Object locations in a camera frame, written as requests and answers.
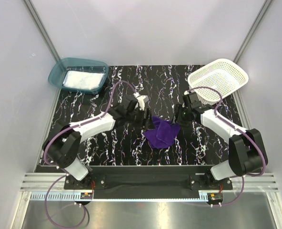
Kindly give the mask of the small circuit board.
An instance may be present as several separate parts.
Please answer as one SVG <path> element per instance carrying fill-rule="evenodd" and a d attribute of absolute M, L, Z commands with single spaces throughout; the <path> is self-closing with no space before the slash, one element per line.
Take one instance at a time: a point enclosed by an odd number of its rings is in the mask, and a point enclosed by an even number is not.
<path fill-rule="evenodd" d="M 81 199 L 93 199 L 92 192 L 81 192 Z"/>
<path fill-rule="evenodd" d="M 223 193 L 210 193 L 208 195 L 209 201 L 215 201 L 215 202 L 222 202 L 223 201 Z"/>

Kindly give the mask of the right aluminium frame post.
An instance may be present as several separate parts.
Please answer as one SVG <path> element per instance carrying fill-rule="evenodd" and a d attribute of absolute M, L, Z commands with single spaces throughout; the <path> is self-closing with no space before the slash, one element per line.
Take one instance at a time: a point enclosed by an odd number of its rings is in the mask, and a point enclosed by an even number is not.
<path fill-rule="evenodd" d="M 251 42 L 252 38 L 254 37 L 255 33 L 257 32 L 260 24 L 262 23 L 265 15 L 269 11 L 270 7 L 274 3 L 274 0 L 265 0 L 263 5 L 261 6 L 257 16 L 255 17 L 251 27 L 249 28 L 240 48 L 238 49 L 235 58 L 233 60 L 234 63 L 238 64 L 240 59 L 242 58 L 243 54 L 245 53 L 249 43 Z"/>

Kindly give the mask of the teal plastic basin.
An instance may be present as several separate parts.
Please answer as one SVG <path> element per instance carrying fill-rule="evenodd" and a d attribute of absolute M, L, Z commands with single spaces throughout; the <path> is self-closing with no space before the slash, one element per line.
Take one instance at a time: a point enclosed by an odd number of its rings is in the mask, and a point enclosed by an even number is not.
<path fill-rule="evenodd" d="M 63 58 L 52 68 L 48 82 L 61 90 L 98 94 L 109 72 L 106 63 L 80 58 Z"/>

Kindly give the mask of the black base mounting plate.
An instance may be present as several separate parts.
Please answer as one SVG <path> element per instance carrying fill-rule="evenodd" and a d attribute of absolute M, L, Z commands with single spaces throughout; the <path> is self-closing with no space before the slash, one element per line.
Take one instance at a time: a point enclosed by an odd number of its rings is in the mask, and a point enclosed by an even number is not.
<path fill-rule="evenodd" d="M 201 177 L 210 165 L 204 166 L 92 166 L 94 183 L 88 188 L 80 188 L 69 176 L 64 181 L 67 190 L 91 190 L 111 193 L 148 193 L 164 195 L 178 193 L 187 195 L 192 192 L 232 191 L 230 178 L 214 187 L 205 186 Z"/>

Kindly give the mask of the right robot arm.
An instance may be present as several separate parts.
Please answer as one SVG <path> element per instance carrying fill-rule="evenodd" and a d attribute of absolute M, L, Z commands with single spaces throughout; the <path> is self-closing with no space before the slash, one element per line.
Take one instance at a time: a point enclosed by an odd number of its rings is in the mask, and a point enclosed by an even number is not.
<path fill-rule="evenodd" d="M 261 175 L 268 165 L 260 131 L 234 124 L 213 106 L 202 104 L 195 92 L 183 95 L 183 104 L 175 106 L 173 122 L 182 127 L 196 122 L 214 131 L 228 144 L 228 159 L 211 167 L 201 177 L 202 183 L 210 189 L 216 189 L 231 177 Z"/>

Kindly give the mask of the white plastic basket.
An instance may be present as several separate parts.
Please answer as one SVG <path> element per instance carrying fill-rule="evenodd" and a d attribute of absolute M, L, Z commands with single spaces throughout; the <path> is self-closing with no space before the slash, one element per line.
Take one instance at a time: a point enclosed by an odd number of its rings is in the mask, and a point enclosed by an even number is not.
<path fill-rule="evenodd" d="M 216 104 L 220 97 L 225 98 L 236 92 L 249 80 L 248 74 L 237 64 L 228 59 L 217 59 L 188 76 L 190 88 L 195 88 L 203 104 Z"/>

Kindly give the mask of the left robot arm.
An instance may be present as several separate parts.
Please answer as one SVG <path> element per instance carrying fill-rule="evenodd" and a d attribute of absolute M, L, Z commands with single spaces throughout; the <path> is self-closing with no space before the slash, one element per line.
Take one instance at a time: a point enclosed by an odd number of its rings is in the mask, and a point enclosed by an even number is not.
<path fill-rule="evenodd" d="M 131 124 L 137 128 L 154 129 L 151 110 L 146 107 L 148 97 L 123 99 L 93 118 L 70 124 L 60 123 L 42 145 L 44 160 L 56 165 L 73 177 L 75 184 L 86 189 L 94 183 L 90 168 L 77 158 L 80 144 L 102 132 Z"/>

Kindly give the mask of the right small circuit board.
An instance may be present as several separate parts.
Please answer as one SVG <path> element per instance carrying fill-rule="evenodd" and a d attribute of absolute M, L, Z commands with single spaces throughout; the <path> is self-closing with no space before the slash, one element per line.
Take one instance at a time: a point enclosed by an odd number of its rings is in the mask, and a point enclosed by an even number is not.
<path fill-rule="evenodd" d="M 223 193 L 210 193 L 208 195 L 209 201 L 215 201 L 215 202 L 222 202 L 223 201 Z"/>

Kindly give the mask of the aluminium frame post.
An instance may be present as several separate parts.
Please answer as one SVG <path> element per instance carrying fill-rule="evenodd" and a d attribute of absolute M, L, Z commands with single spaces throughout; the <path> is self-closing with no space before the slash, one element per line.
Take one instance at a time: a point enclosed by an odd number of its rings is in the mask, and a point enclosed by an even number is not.
<path fill-rule="evenodd" d="M 255 33 L 257 32 L 260 24 L 262 23 L 265 15 L 269 11 L 270 7 L 274 3 L 274 0 L 265 0 L 263 5 L 261 6 L 257 16 L 255 17 L 251 27 L 249 28 L 240 48 L 238 49 L 235 58 L 233 60 L 234 63 L 238 64 L 240 59 L 242 58 L 243 54 L 245 53 L 249 43 L 251 42 L 252 38 L 254 37 Z"/>
<path fill-rule="evenodd" d="M 39 13 L 37 12 L 33 2 L 31 0 L 22 0 L 27 12 L 29 13 L 30 17 L 32 18 L 32 21 L 34 22 L 37 30 L 39 31 L 44 43 L 46 44 L 49 52 L 51 53 L 53 59 L 55 62 L 58 62 L 60 60 L 60 56 L 44 26 L 44 23 L 42 22 Z"/>

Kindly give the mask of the left aluminium frame post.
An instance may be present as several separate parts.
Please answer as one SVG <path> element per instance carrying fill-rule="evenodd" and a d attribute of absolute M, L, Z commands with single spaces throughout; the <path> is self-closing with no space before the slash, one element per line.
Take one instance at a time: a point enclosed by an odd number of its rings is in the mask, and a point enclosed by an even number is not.
<path fill-rule="evenodd" d="M 31 0 L 22 0 L 27 12 L 29 13 L 30 17 L 32 18 L 32 21 L 34 22 L 37 30 L 39 31 L 44 43 L 46 44 L 49 52 L 51 53 L 53 59 L 55 62 L 58 62 L 60 60 L 60 56 L 44 26 L 44 23 L 42 22 L 39 13 L 37 12 L 33 2 Z"/>

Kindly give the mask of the purple towel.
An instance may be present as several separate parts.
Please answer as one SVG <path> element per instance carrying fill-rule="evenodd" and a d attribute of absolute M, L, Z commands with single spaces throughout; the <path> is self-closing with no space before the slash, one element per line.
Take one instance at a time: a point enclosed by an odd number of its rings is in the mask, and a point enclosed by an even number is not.
<path fill-rule="evenodd" d="M 144 133 L 151 148 L 164 149 L 172 146 L 181 130 L 180 125 L 172 124 L 171 121 L 162 120 L 156 116 L 152 117 L 152 121 L 155 129 Z"/>

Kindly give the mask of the light blue towel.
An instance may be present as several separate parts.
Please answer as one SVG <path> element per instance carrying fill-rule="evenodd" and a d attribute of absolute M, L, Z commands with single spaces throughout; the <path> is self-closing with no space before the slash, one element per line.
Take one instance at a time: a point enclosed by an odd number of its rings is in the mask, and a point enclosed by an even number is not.
<path fill-rule="evenodd" d="M 77 90 L 93 90 L 99 87 L 103 77 L 103 73 L 68 71 L 63 86 Z"/>

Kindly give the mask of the left small circuit board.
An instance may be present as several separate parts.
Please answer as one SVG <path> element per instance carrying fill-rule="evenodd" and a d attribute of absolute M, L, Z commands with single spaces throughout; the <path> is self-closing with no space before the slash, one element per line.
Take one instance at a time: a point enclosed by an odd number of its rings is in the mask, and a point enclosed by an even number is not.
<path fill-rule="evenodd" d="M 92 192 L 81 192 L 81 199 L 93 199 Z"/>

